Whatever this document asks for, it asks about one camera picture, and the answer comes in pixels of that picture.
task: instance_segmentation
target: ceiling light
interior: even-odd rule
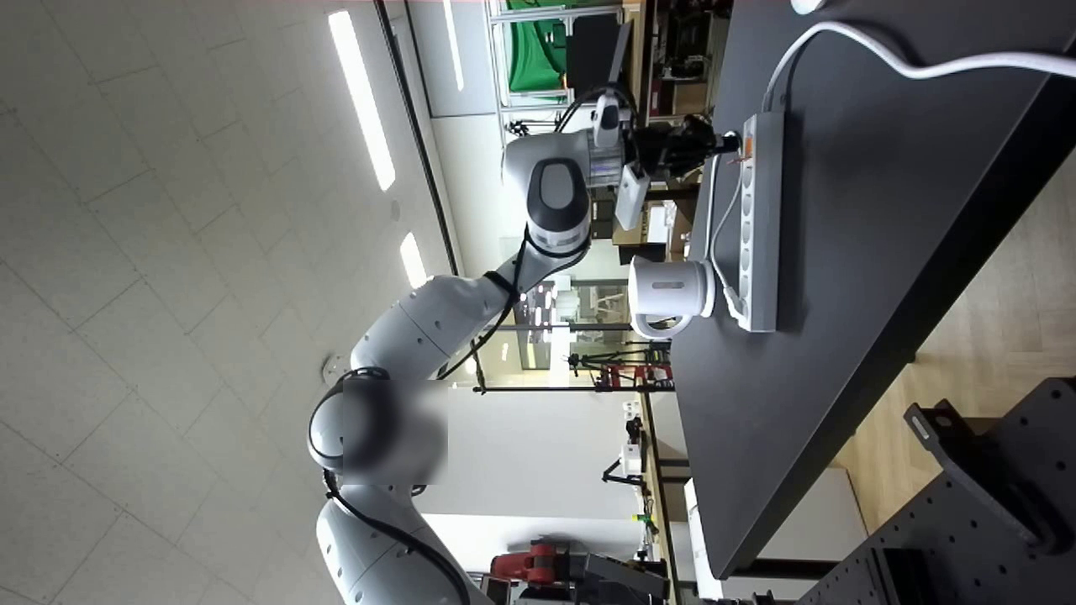
[[[464,66],[459,62],[459,45],[456,44],[456,22],[452,18],[452,0],[441,0],[444,5],[444,26],[449,29],[449,48],[452,51],[452,68],[456,71],[456,90],[464,89]]]
[[[378,185],[381,186],[381,191],[387,191],[396,181],[396,168],[393,167],[393,158],[388,155],[388,142],[381,126],[381,117],[378,116],[378,107],[373,102],[370,78],[366,73],[363,54],[358,50],[358,39],[351,23],[351,13],[340,11],[329,15],[329,30],[332,32],[332,42],[340,57],[344,80],[348,81],[351,100],[355,104],[355,113],[358,114],[358,124],[363,127],[366,151],[370,154],[370,161],[373,163]]]
[[[422,256],[419,254],[419,242],[414,241],[414,234],[408,234],[400,244],[400,256],[404,257],[404,270],[407,271],[407,281],[411,287],[419,287],[426,283],[426,268],[422,266]]]

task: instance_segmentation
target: power strip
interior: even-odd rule
[[[744,123],[740,163],[739,326],[777,329],[778,257],[781,243],[781,155],[784,114],[764,112]]]

